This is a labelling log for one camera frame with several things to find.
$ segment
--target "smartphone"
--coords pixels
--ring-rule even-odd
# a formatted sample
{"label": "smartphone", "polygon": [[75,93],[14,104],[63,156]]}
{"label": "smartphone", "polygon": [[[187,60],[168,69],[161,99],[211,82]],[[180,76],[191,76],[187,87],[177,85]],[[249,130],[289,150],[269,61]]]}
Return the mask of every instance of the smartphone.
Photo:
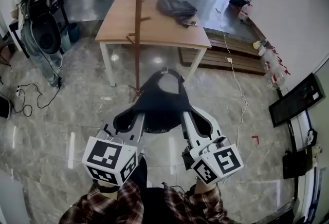
{"label": "smartphone", "polygon": [[183,23],[185,25],[189,25],[189,26],[197,26],[197,22],[196,21],[183,21]]}

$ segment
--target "flat screen television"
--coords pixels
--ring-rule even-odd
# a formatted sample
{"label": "flat screen television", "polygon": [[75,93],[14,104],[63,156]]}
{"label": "flat screen television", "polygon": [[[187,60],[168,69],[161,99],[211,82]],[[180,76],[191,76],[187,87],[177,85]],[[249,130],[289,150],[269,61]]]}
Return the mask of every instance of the flat screen television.
{"label": "flat screen television", "polygon": [[273,126],[283,124],[323,98],[313,73],[269,106]]}

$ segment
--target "wooden step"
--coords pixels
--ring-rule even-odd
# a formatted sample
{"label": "wooden step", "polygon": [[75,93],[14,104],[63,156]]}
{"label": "wooden step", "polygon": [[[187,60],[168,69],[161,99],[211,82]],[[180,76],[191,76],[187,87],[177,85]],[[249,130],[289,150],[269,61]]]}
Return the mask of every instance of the wooden step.
{"label": "wooden step", "polygon": [[[212,50],[227,51],[224,36],[218,36],[210,33],[207,33],[207,36],[212,46]],[[251,43],[226,38],[226,44],[231,51],[231,54],[246,56],[258,60],[261,58],[258,55],[258,51],[253,48]]]}
{"label": "wooden step", "polygon": [[[178,54],[181,65],[189,67],[191,66],[197,54],[197,50],[178,48]],[[231,63],[229,63],[226,59],[228,57],[228,52],[207,49],[205,55],[203,56],[199,64],[199,67],[232,71]],[[251,59],[236,54],[231,54],[231,57],[234,71],[257,75],[265,74],[265,70],[259,60]]]}

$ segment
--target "plaid shirt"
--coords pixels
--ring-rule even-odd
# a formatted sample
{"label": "plaid shirt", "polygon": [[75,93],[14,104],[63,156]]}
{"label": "plaid shirt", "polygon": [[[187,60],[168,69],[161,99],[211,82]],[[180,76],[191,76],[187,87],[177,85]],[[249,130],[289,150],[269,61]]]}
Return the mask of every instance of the plaid shirt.
{"label": "plaid shirt", "polygon": [[[188,197],[164,184],[164,196],[177,223],[237,223],[227,217],[217,186],[206,193]],[[82,196],[64,213],[59,224],[142,224],[143,214],[139,188],[128,179],[118,190],[117,200],[103,196],[92,186],[87,195]]]}

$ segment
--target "white sticker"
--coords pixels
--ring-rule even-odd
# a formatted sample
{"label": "white sticker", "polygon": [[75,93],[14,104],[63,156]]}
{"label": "white sticker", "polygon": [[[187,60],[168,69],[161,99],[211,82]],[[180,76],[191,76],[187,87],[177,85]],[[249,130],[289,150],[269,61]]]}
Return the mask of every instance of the white sticker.
{"label": "white sticker", "polygon": [[315,100],[315,99],[318,98],[318,97],[319,97],[319,93],[316,92],[316,93],[313,95],[313,99]]}

